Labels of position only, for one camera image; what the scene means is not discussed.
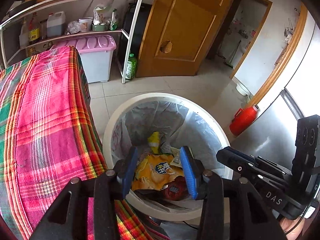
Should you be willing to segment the person's right hand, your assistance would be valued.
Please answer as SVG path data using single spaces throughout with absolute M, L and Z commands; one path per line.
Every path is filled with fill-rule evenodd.
M 299 222 L 301 217 L 295 219 L 295 220 L 289 220 L 287 218 L 282 218 L 279 222 L 282 230 L 286 233 L 287 240 L 295 240 L 298 238 L 300 233 L 303 230 L 305 218 L 302 218 L 302 220 Z

